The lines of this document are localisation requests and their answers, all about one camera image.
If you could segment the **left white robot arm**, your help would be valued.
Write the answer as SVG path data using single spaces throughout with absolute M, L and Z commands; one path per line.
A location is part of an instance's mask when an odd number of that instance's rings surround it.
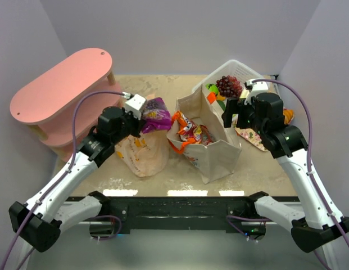
M 56 217 L 72 191 L 115 152 L 115 145 L 128 136 L 138 137 L 145 124 L 143 111 L 107 107 L 97 125 L 75 148 L 66 167 L 62 168 L 36 195 L 9 208 L 13 231 L 42 253 L 57 241 L 63 221 Z

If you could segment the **red snack bag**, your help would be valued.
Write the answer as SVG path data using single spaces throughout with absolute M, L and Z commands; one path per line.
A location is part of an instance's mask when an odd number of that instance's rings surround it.
M 201 144 L 202 145 L 209 145 L 211 143 L 214 143 L 216 140 L 214 136 L 211 134 L 209 129 L 205 125 L 200 125 L 201 129 Z

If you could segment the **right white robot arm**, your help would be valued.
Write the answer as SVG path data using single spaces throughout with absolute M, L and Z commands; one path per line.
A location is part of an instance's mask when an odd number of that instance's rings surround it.
M 237 115 L 237 127 L 253 129 L 264 147 L 286 172 L 301 202 L 302 211 L 294 210 L 264 192 L 250 196 L 256 214 L 267 218 L 291 233 L 296 245 L 310 253 L 349 232 L 349 217 L 335 207 L 317 175 L 312 161 L 307 161 L 309 146 L 302 132 L 284 122 L 283 101 L 277 94 L 260 93 L 250 102 L 229 98 L 222 114 L 224 127 Z

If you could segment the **purple snack bag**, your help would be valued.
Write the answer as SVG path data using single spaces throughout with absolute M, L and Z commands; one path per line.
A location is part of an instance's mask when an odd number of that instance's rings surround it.
M 143 134 L 168 131 L 171 128 L 171 115 L 161 97 L 147 101 L 142 119 L 145 121 L 141 130 Z

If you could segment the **orange banana print plastic bag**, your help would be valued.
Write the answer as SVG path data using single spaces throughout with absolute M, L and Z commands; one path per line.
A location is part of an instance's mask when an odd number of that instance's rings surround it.
M 165 131 L 128 136 L 115 146 L 118 157 L 138 177 L 151 177 L 164 169 L 169 155 Z

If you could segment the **green watermelon ball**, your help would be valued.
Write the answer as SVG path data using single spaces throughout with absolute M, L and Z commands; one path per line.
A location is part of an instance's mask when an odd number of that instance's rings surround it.
M 207 84 L 206 88 L 216 96 L 219 94 L 219 89 L 216 84 Z

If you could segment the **orange yellow snack bag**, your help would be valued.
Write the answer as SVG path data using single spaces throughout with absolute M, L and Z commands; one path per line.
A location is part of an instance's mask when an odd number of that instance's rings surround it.
M 201 127 L 187 118 L 181 111 L 177 111 L 172 116 L 172 122 L 175 121 L 179 124 L 177 134 L 183 142 L 200 143 L 202 141 Z

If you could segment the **canvas tote bag orange handles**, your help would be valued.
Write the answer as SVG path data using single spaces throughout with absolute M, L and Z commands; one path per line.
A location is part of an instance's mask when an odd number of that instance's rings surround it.
M 210 91 L 203 84 L 198 84 L 191 94 L 177 99 L 176 111 L 194 123 L 204 125 L 213 142 L 185 146 L 178 134 L 180 125 L 177 120 L 174 120 L 166 135 L 173 150 L 185 156 L 202 173 L 205 184 L 234 173 L 242 150 L 234 128 L 223 127 L 223 110 L 216 101 L 208 101 L 209 94 Z

